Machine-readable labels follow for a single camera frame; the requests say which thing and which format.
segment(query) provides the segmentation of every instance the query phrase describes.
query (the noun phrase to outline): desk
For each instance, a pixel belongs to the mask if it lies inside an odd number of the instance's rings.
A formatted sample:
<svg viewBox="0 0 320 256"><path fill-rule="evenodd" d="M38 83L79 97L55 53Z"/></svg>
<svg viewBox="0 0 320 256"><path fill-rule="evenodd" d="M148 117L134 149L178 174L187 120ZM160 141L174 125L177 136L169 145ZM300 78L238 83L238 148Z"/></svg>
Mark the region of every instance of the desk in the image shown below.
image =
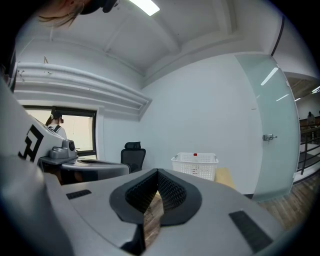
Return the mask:
<svg viewBox="0 0 320 256"><path fill-rule="evenodd" d="M224 184L230 188L236 189L234 181L228 168L215 169L214 182Z"/></svg>

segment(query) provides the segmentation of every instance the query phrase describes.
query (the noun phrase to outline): railing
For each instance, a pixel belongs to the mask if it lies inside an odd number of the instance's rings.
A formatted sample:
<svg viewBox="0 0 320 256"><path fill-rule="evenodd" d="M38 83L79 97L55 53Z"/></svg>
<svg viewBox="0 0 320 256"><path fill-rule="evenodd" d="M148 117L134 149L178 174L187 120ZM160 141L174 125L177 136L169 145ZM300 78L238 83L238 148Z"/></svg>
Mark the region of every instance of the railing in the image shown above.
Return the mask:
<svg viewBox="0 0 320 256"><path fill-rule="evenodd" d="M306 168L309 168L313 165L315 165L316 163L320 162L320 159L318 159L317 161L313 162L312 164L309 164L306 166L306 162L310 159L313 159L315 157L317 157L318 155L320 155L320 152L317 154L314 154L312 156L310 156L309 158L307 158L307 153L310 151L313 151L317 148L320 147L320 126L315 127L316 124L312 124L312 125L302 125L300 128L307 128L307 129L302 129L300 134L301 134L301 143L300 145L305 145L304 147L304 151L302 153L304 153L304 159L300 160L299 158L299 164L303 163L302 167L297 169L296 171L299 172L301 171L301 175L304 174L304 170ZM308 143L313 143L316 144L317 146L313 147L313 148L309 148L308 149Z"/></svg>

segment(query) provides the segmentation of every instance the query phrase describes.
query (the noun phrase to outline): white wall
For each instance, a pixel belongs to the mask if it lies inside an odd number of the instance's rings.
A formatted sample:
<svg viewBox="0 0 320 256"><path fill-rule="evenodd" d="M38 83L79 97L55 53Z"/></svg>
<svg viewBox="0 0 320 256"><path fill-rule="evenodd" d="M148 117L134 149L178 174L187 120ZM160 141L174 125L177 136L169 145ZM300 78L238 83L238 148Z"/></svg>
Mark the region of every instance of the white wall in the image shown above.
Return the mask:
<svg viewBox="0 0 320 256"><path fill-rule="evenodd" d="M98 107L95 120L95 148L97 159L105 160L105 109Z"/></svg>
<svg viewBox="0 0 320 256"><path fill-rule="evenodd" d="M46 56L50 64L57 64L108 78L140 90L143 77L103 52L65 42L43 40L21 40L16 44L17 62L44 63Z"/></svg>
<svg viewBox="0 0 320 256"><path fill-rule="evenodd" d="M125 148L125 144L127 142L140 141L139 125L138 121L115 119L108 116L104 118L104 152L106 161L120 163L121 150Z"/></svg>
<svg viewBox="0 0 320 256"><path fill-rule="evenodd" d="M286 18L279 44L273 55L283 72L319 77L318 68L306 43Z"/></svg>
<svg viewBox="0 0 320 256"><path fill-rule="evenodd" d="M266 0L233 1L237 28L251 44L257 44L265 54L271 54L278 39L282 14Z"/></svg>
<svg viewBox="0 0 320 256"><path fill-rule="evenodd" d="M215 153L236 189L252 194L262 162L262 124L252 87L233 54L204 59L153 82L140 121L143 168L171 169L179 152Z"/></svg>
<svg viewBox="0 0 320 256"><path fill-rule="evenodd" d="M306 119L308 118L308 113L311 113L317 117L319 116L320 111L320 93L310 94L302 99L299 99L295 102L298 109L299 118Z"/></svg>

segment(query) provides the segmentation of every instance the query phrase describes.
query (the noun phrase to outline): black office chair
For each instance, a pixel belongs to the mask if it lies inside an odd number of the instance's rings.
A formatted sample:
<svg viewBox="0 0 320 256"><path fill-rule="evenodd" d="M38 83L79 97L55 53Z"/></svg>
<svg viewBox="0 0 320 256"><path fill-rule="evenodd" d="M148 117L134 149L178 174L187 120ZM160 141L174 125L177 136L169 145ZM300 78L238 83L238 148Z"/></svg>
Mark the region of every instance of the black office chair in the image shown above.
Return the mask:
<svg viewBox="0 0 320 256"><path fill-rule="evenodd" d="M140 141L127 142L121 151L121 164L128 165L130 173L142 170L142 165L146 156L146 150L141 148Z"/></svg>

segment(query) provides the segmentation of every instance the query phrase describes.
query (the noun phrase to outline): white plastic basket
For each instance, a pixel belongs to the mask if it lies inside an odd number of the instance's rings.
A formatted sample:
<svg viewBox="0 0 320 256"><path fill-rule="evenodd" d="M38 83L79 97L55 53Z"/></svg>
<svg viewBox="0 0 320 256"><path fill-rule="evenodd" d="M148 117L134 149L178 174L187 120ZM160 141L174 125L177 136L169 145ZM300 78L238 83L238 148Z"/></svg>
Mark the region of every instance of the white plastic basket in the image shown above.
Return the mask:
<svg viewBox="0 0 320 256"><path fill-rule="evenodd" d="M213 181L219 163L214 153L178 153L172 159L174 171Z"/></svg>

